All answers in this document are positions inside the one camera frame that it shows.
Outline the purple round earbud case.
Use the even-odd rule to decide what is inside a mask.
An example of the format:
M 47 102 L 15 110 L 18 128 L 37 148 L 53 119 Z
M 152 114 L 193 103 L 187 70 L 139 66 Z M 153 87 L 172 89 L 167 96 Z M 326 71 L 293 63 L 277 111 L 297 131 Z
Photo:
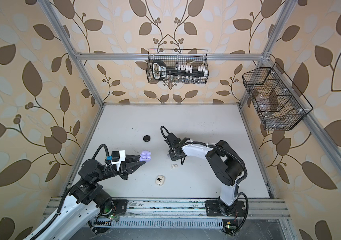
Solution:
M 151 160 L 151 152 L 150 151 L 143 151 L 143 152 L 141 152 L 139 160 L 141 162 L 148 162 L 148 161 L 150 161 Z

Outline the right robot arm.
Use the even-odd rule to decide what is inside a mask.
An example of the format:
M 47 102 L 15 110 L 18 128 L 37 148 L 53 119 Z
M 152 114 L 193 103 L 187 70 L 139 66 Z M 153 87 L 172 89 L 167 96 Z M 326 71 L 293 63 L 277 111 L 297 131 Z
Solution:
M 192 141 L 189 138 L 180 139 L 170 133 L 164 126 L 160 127 L 161 135 L 169 147 L 172 161 L 180 160 L 183 164 L 187 157 L 206 160 L 213 173 L 221 182 L 221 192 L 218 198 L 219 211 L 230 216 L 235 212 L 238 197 L 242 194 L 239 184 L 247 178 L 248 172 L 244 161 L 226 141 L 215 145 Z

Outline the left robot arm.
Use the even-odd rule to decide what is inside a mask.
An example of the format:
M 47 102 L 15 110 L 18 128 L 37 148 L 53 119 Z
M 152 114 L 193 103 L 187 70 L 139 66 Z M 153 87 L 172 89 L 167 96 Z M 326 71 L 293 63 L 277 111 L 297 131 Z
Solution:
M 151 160 L 151 152 L 128 155 L 125 151 L 109 152 L 101 144 L 78 172 L 80 179 L 67 189 L 57 209 L 27 240 L 69 240 L 95 217 L 114 215 L 117 207 L 100 181 L 114 177 L 127 180 L 138 168 Z

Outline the black round earbud case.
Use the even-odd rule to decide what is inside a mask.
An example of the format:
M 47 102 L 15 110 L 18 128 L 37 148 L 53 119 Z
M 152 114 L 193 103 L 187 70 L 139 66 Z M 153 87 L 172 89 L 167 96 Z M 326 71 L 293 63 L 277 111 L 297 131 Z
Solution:
M 145 135 L 144 137 L 143 137 L 143 141 L 144 142 L 149 142 L 151 140 L 151 137 L 149 136 L 149 135 Z

